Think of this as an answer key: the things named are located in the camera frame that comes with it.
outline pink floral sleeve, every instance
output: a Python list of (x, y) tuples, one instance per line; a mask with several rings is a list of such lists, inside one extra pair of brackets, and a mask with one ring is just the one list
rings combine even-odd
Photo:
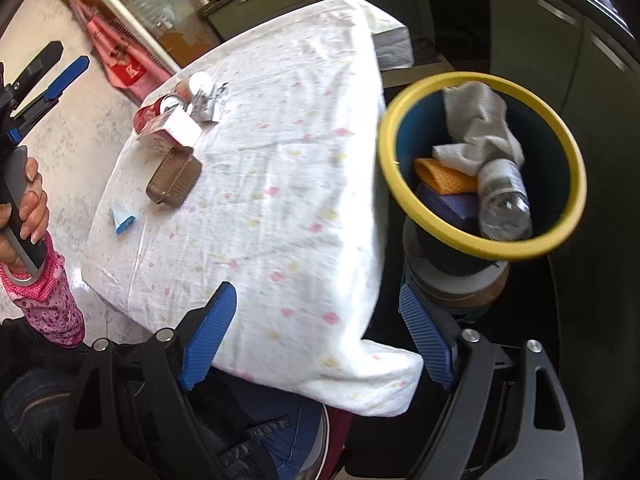
[[(0, 278), (9, 298), (20, 307), (34, 329), (53, 343), (75, 348), (84, 339), (84, 318), (71, 295), (65, 259), (53, 249), (48, 232), (45, 243), (47, 261), (37, 282), (30, 286), (15, 285), (1, 267)], [(28, 277), (28, 274), (16, 275), (20, 279)]]

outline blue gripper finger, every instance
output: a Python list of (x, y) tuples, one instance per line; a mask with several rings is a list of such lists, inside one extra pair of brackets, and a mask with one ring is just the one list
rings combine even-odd
[(408, 283), (400, 289), (399, 311), (431, 380), (442, 384), (445, 390), (450, 391), (455, 379), (452, 349)]
[(185, 390), (190, 391), (207, 376), (213, 357), (234, 318), (237, 302), (236, 289), (230, 283), (225, 283), (216, 303), (184, 348), (178, 382)]
[(66, 67), (62, 73), (53, 80), (46, 92), (44, 92), (44, 100), (52, 101), (58, 99), (62, 92), (65, 91), (76, 78), (89, 67), (89, 58), (87, 56), (79, 56), (72, 64)]

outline brown plastic container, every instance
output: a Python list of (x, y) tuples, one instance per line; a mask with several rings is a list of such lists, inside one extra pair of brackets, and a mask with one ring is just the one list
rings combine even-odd
[(146, 195), (157, 204), (178, 208), (195, 186), (202, 164), (193, 148), (172, 148), (146, 185)]

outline pink cloth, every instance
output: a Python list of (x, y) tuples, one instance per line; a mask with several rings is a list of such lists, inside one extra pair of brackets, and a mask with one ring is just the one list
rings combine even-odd
[(113, 87), (141, 103), (171, 77), (122, 22), (113, 20), (108, 23), (97, 7), (89, 7), (82, 0), (69, 0), (69, 6), (94, 44), (104, 73)]
[[(65, 259), (53, 249), (47, 232), (47, 261), (37, 282), (18, 286), (0, 268), (2, 284), (9, 298), (24, 312), (29, 324), (49, 341), (67, 348), (75, 348), (84, 339), (84, 317), (71, 294), (66, 278)], [(28, 278), (28, 274), (16, 274)]]

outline yellow rim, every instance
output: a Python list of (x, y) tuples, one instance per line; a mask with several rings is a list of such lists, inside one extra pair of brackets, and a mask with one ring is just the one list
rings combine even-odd
[[(556, 225), (543, 235), (521, 242), (494, 242), (465, 233), (427, 209), (402, 178), (397, 163), (396, 137), (405, 115), (423, 97), (466, 81), (481, 81), (498, 92), (518, 99), (540, 115), (558, 136), (569, 164), (569, 199)], [(378, 157), (391, 193), (400, 207), (420, 227), (438, 240), (479, 258), (528, 260), (547, 254), (568, 238), (580, 221), (584, 210), (587, 176), (582, 155), (569, 129), (558, 114), (539, 97), (522, 86), (493, 75), (478, 72), (449, 72), (428, 77), (405, 88), (393, 100), (380, 123)]]

